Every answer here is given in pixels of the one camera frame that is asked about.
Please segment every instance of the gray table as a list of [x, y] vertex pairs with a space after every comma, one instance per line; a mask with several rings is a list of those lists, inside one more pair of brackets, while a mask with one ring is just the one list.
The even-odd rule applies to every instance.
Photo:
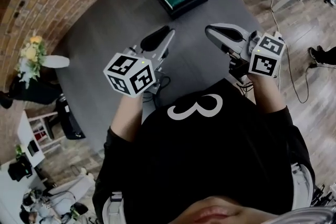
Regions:
[[[163, 64], [163, 71], [172, 79], [161, 92], [163, 104], [168, 104], [229, 76], [229, 57], [204, 33], [204, 28], [213, 23], [261, 30], [242, 0], [209, 0], [175, 21], [170, 20], [157, 0], [98, 0], [74, 24], [55, 51], [70, 58], [70, 66], [58, 70], [57, 75], [70, 108], [95, 151], [102, 149], [121, 98], [102, 72], [113, 55], [133, 46], [158, 26], [168, 24], [175, 28], [175, 42]], [[146, 103], [144, 110], [150, 113], [152, 105]]]

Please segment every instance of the white cube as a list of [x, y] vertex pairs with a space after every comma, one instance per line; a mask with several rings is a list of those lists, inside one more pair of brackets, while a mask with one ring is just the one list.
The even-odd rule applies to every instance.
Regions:
[[155, 82], [151, 60], [117, 53], [104, 69], [112, 88], [136, 97]]
[[284, 50], [284, 42], [265, 33], [252, 51], [248, 72], [274, 77]]

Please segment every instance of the vase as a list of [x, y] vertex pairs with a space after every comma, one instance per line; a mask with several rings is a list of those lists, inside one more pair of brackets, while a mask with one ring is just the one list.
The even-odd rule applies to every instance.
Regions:
[[42, 66], [50, 68], [62, 68], [67, 67], [70, 64], [70, 60], [67, 57], [60, 55], [48, 55]]

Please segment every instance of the white number print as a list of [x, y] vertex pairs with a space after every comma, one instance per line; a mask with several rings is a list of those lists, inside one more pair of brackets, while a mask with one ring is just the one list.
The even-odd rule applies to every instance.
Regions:
[[172, 120], [176, 120], [176, 121], [180, 121], [180, 120], [184, 120], [187, 117], [189, 117], [191, 114], [193, 114], [195, 111], [198, 111], [199, 114], [201, 114], [204, 117], [213, 117], [215, 115], [218, 114], [218, 112], [221, 110], [222, 106], [223, 106], [223, 99], [222, 97], [220, 97], [217, 94], [207, 94], [204, 96], [211, 96], [212, 98], [214, 98], [217, 101], [216, 107], [212, 110], [207, 110], [204, 109], [203, 107], [201, 107], [197, 102], [191, 107], [189, 108], [187, 111], [182, 112], [182, 113], [175, 113], [174, 109], [175, 109], [175, 105], [170, 107], [167, 110], [167, 114], [168, 116], [172, 119]]

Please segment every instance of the flower bouquet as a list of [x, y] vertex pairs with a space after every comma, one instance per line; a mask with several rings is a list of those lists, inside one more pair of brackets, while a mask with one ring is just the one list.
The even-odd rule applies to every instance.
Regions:
[[40, 69], [46, 58], [46, 49], [41, 36], [30, 38], [29, 42], [20, 52], [19, 63], [16, 70], [19, 72], [20, 81], [26, 82], [26, 89], [29, 87], [30, 79], [37, 79], [40, 76]]

